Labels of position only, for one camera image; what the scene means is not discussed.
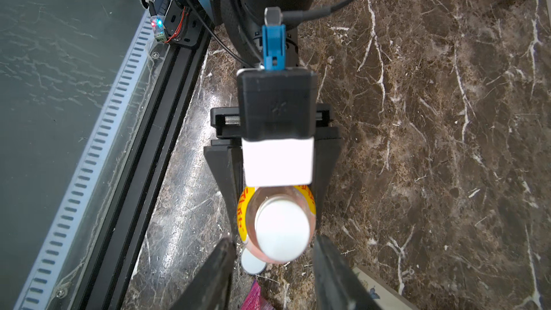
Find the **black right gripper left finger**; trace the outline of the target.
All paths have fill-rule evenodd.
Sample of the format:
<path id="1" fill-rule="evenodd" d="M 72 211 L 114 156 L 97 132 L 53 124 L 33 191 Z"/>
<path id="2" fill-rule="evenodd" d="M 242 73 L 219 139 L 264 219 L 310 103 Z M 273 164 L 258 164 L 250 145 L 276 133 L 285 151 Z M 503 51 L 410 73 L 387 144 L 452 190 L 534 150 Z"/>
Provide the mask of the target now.
<path id="1" fill-rule="evenodd" d="M 170 309 L 228 309 L 235 259 L 234 242 L 221 239 Z"/>

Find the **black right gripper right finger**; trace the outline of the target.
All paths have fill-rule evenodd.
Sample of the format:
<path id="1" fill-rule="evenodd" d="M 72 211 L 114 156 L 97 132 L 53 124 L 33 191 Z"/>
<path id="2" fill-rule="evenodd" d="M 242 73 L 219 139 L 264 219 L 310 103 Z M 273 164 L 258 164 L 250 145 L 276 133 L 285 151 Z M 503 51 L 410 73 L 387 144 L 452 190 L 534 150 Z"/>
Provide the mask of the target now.
<path id="1" fill-rule="evenodd" d="M 325 235 L 314 238 L 317 309 L 379 309 L 337 247 Z"/>

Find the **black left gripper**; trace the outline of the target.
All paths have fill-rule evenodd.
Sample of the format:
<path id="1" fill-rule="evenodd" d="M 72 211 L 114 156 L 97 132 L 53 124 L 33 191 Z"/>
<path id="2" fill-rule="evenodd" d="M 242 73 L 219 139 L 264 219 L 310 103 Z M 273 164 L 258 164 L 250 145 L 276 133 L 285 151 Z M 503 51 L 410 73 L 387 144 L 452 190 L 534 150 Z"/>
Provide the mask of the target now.
<path id="1" fill-rule="evenodd" d="M 329 104 L 317 103 L 314 144 L 314 177 L 311 191 L 317 209 L 317 224 L 322 223 L 324 203 L 331 176 L 342 151 L 342 135 L 331 126 L 334 112 Z M 243 191 L 243 158 L 238 107 L 210 110 L 210 125 L 216 138 L 203 150 L 209 170 L 225 202 L 230 229 L 238 232 L 237 209 Z"/>

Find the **clear pink drink bottle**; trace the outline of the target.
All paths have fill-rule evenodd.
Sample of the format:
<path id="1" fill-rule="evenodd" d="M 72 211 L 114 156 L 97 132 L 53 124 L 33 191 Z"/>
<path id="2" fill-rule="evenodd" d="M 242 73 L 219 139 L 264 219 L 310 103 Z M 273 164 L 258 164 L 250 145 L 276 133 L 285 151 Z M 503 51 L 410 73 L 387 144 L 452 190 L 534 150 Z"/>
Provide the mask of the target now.
<path id="1" fill-rule="evenodd" d="M 316 229 L 317 207 L 306 185 L 246 187 L 238 201 L 237 226 L 252 256 L 265 264 L 296 260 Z"/>

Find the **white screwed bottle cap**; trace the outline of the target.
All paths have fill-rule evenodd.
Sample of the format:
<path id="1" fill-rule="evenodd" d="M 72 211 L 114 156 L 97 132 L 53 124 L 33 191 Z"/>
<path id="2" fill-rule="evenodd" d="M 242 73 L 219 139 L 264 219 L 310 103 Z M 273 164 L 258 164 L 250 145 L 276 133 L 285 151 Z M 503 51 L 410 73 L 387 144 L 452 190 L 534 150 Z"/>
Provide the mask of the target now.
<path id="1" fill-rule="evenodd" d="M 311 239 L 307 214 L 283 195 L 267 199 L 255 218 L 260 250 L 271 260 L 286 263 L 298 258 Z"/>

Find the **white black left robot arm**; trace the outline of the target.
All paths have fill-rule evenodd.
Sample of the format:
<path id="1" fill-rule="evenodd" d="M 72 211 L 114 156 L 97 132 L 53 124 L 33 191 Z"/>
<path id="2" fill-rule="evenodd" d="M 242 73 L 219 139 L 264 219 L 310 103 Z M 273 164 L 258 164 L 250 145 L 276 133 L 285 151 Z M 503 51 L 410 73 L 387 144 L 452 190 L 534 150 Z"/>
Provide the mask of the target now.
<path id="1" fill-rule="evenodd" d="M 314 0 L 186 0 L 223 24 L 242 64 L 238 105 L 210 112 L 216 139 L 204 155 L 225 199 L 232 229 L 238 229 L 238 200 L 246 164 L 242 143 L 312 138 L 308 186 L 321 212 L 343 139 L 331 126 L 330 105 L 316 103 L 315 73 L 298 65 L 296 30 L 330 14 L 313 9 Z"/>

